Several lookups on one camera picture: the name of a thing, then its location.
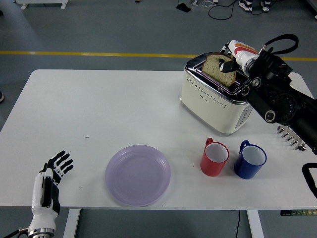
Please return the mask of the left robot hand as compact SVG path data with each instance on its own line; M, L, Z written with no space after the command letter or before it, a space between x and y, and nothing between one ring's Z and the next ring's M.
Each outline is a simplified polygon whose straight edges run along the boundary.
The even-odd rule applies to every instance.
M55 219L60 213L58 185L66 173L73 169L73 160L65 151L46 162L35 177L32 193L32 222L28 236L51 238L56 230Z

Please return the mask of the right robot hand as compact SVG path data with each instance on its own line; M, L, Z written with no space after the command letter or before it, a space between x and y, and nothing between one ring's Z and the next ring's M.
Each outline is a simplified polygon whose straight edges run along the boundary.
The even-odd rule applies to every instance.
M235 40L226 43L220 52L228 53L232 57L232 60L227 62L223 59L219 60L219 69L221 72L234 72L240 68L246 76L249 76L249 70L259 56L254 48Z

